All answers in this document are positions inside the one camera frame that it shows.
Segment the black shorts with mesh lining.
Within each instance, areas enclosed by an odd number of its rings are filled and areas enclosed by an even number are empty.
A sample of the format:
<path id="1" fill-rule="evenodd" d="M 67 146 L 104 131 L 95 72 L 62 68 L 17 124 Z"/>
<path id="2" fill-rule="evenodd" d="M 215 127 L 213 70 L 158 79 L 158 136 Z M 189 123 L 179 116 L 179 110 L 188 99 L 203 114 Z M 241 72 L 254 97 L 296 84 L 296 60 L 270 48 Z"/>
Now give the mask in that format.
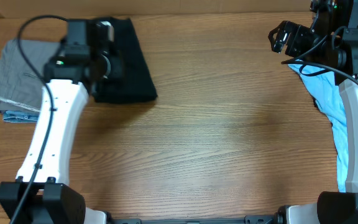
<path id="1" fill-rule="evenodd" d="M 114 27 L 114 42 L 110 54 L 120 51 L 124 63 L 123 81 L 100 79 L 92 94 L 97 103 L 145 103 L 158 97 L 137 34 L 130 19 L 101 18 Z"/>

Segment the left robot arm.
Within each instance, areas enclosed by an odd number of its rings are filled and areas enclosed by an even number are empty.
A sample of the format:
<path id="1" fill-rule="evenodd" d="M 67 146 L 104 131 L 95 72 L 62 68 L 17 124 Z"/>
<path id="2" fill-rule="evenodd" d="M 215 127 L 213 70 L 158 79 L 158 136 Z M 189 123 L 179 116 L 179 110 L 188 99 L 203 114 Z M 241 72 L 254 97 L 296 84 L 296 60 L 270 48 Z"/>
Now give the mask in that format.
<path id="1" fill-rule="evenodd" d="M 0 205 L 11 223 L 112 223 L 70 186 L 76 128 L 95 84 L 112 73 L 114 26 L 108 17 L 67 19 L 67 34 L 37 78 L 42 106 L 28 153 Z"/>

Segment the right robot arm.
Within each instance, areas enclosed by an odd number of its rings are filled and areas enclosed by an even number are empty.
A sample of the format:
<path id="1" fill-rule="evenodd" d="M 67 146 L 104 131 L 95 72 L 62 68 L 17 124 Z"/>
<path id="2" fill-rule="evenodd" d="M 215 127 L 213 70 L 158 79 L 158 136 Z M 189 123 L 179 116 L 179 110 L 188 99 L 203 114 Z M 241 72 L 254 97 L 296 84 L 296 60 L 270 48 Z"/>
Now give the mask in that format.
<path id="1" fill-rule="evenodd" d="M 270 223 L 358 223 L 358 0 L 312 1 L 309 27 L 283 21 L 268 34 L 287 64 L 333 72 L 347 122 L 349 168 L 346 190 L 322 192 L 316 203 L 284 205 Z"/>

